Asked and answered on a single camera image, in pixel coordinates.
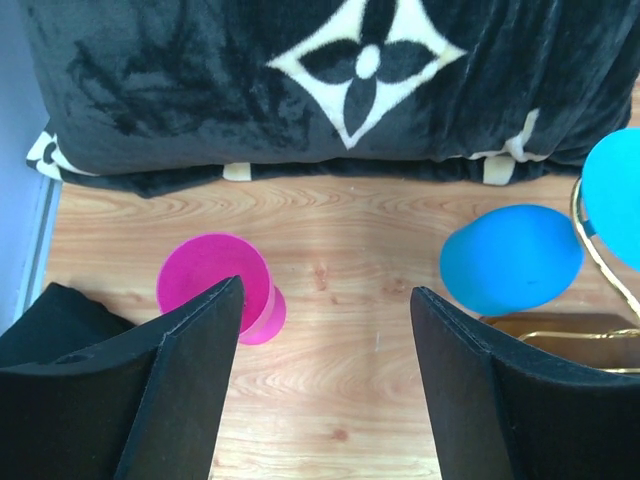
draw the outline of pink plastic cup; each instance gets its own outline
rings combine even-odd
[[[269,267],[249,242],[229,233],[207,233],[176,248],[158,275],[156,299],[167,313],[222,280],[240,276],[245,289],[239,342],[260,345],[284,326],[286,304]]]

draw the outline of gold wire frame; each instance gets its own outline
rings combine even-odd
[[[571,192],[571,222],[573,228],[580,239],[580,242],[584,246],[585,250],[592,258],[594,263],[600,269],[600,272],[618,292],[618,294],[627,302],[629,308],[635,314],[634,323],[640,326],[640,302],[631,293],[631,291],[622,283],[622,281],[613,273],[607,262],[602,258],[595,245],[591,241],[591,236],[595,232],[587,232],[588,221],[585,219],[584,210],[582,208],[582,178],[578,178],[573,191]],[[623,330],[614,330],[604,333],[577,333],[577,332],[551,332],[551,331],[537,331],[525,333],[518,337],[519,340],[526,342],[531,338],[565,338],[565,339],[579,339],[579,340],[614,340],[614,339],[630,339],[640,338],[640,328],[628,328]],[[611,373],[633,373],[640,374],[640,368],[601,368],[605,372]]]

